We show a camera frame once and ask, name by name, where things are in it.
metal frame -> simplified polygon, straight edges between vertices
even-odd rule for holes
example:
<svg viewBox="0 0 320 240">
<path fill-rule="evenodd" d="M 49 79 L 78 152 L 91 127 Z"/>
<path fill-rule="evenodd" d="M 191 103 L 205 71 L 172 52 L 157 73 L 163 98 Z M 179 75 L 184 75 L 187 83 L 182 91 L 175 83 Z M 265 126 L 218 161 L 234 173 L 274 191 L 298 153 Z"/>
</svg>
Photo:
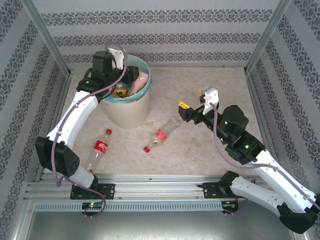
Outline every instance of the metal frame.
<svg viewBox="0 0 320 240">
<path fill-rule="evenodd" d="M 35 3 L 33 0 L 21 0 L 21 3 L 23 7 L 25 8 L 26 12 L 28 13 L 29 17 L 33 21 L 33 24 L 35 25 L 36 29 L 42 36 L 45 44 L 47 45 L 48 49 L 50 50 L 50 53 L 53 55 L 55 61 L 59 65 L 61 71 L 64 75 L 69 74 L 70 69 L 66 63 L 66 60 L 64 56 L 61 54 L 61 52 L 58 49 L 58 46 L 50 34 L 47 25 L 45 24 L 43 18 L 41 17 Z"/>
<path fill-rule="evenodd" d="M 274 33 L 277 25 L 282 18 L 283 14 L 287 10 L 289 4 L 292 0 L 280 0 L 278 5 L 276 6 L 270 21 L 268 22 L 267 26 L 265 27 L 263 34 L 261 35 L 257 45 L 255 46 L 248 63 L 245 66 L 245 70 L 247 73 L 250 73 L 252 69 L 255 67 L 256 62 L 260 58 L 262 51 L 265 49 L 269 39 L 271 38 L 272 34 Z"/>
<path fill-rule="evenodd" d="M 275 151 L 274 145 L 272 143 L 271 136 L 267 130 L 268 129 L 267 122 L 266 122 L 265 116 L 263 114 L 262 108 L 260 106 L 258 95 L 255 90 L 251 75 L 247 74 L 247 73 L 244 73 L 244 74 L 245 74 L 246 84 L 248 86 L 248 90 L 250 93 L 255 117 L 258 122 L 258 127 L 260 130 L 262 142 L 266 146 L 266 148 L 269 150 L 269 152 L 271 153 L 273 158 L 277 159 L 276 151 Z"/>
<path fill-rule="evenodd" d="M 100 183 L 116 184 L 114 200 L 109 203 L 142 203 L 142 202 L 179 202 L 188 204 L 212 203 L 213 201 L 232 201 L 235 198 L 205 199 L 203 189 L 197 185 L 204 182 L 218 182 L 221 176 L 170 176 L 170 175 L 120 175 L 97 174 Z M 256 184 L 270 189 L 259 176 L 245 176 L 246 179 L 256 179 Z M 32 225 L 33 214 L 37 203 L 83 203 L 85 200 L 71 200 L 72 185 L 63 182 L 61 187 L 55 185 L 52 174 L 44 173 L 40 182 L 29 182 L 23 198 L 10 240 L 25 240 Z"/>
</svg>

red bottle cap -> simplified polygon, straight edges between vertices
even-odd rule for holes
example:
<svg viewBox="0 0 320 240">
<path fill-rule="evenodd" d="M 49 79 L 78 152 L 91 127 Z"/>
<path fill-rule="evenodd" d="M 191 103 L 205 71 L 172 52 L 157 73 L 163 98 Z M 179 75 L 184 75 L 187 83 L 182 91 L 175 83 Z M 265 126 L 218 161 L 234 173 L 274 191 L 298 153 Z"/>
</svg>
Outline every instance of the red bottle cap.
<svg viewBox="0 0 320 240">
<path fill-rule="evenodd" d="M 144 150 L 146 153 L 150 152 L 150 148 L 148 148 L 147 146 L 145 146 L 145 147 L 143 148 L 143 150 Z"/>
</svg>

metal base plate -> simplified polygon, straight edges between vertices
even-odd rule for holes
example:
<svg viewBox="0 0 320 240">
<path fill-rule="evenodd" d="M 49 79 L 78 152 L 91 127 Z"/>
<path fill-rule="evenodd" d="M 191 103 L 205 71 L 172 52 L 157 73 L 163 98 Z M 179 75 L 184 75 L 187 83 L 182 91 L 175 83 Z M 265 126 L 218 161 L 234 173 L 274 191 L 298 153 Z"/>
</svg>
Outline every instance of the metal base plate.
<svg viewBox="0 0 320 240">
<path fill-rule="evenodd" d="M 205 199 L 224 199 L 224 198 L 236 198 L 233 193 L 225 196 L 219 189 L 218 182 L 204 182 L 198 187 L 203 188 L 203 196 Z"/>
<path fill-rule="evenodd" d="M 104 195 L 106 200 L 113 200 L 115 196 L 115 184 L 112 183 L 99 183 L 98 192 Z M 94 194 L 93 192 L 83 190 L 78 186 L 72 185 L 71 200 L 101 200 L 101 196 Z"/>
</svg>

plastic bottle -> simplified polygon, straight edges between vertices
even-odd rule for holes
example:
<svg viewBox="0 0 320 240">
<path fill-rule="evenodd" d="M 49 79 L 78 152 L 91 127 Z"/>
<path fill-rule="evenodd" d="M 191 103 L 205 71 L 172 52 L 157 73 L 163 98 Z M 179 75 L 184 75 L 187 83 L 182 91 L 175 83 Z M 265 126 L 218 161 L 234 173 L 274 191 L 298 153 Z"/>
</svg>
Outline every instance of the plastic bottle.
<svg viewBox="0 0 320 240">
<path fill-rule="evenodd" d="M 143 150 L 148 153 L 152 147 L 156 147 L 161 145 L 171 134 L 173 130 L 175 130 L 181 124 L 181 120 L 178 117 L 171 118 L 166 125 L 161 127 L 149 140 L 147 146 L 143 148 Z"/>
<path fill-rule="evenodd" d="M 91 150 L 88 161 L 86 162 L 85 169 L 87 172 L 93 173 L 96 170 L 100 159 L 108 149 L 111 134 L 112 131 L 110 129 L 107 129 L 105 131 L 105 134 L 96 141 L 94 147 Z"/>
<path fill-rule="evenodd" d="M 125 98 L 128 93 L 127 84 L 123 82 L 118 82 L 113 93 L 121 98 Z"/>
</svg>

red label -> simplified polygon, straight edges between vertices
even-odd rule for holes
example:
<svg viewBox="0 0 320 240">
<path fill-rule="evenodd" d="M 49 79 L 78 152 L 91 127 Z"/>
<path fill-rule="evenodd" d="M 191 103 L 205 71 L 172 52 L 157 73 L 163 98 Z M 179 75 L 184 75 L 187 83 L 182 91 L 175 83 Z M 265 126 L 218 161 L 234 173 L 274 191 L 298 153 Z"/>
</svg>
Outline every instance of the red label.
<svg viewBox="0 0 320 240">
<path fill-rule="evenodd" d="M 162 131 L 161 129 L 159 129 L 155 133 L 155 135 L 158 137 L 158 139 L 160 139 L 161 142 L 163 142 L 164 140 L 167 139 L 167 134 L 164 131 Z"/>
<path fill-rule="evenodd" d="M 108 145 L 104 143 L 103 141 L 96 141 L 94 149 L 99 150 L 103 154 L 107 151 Z"/>
</svg>

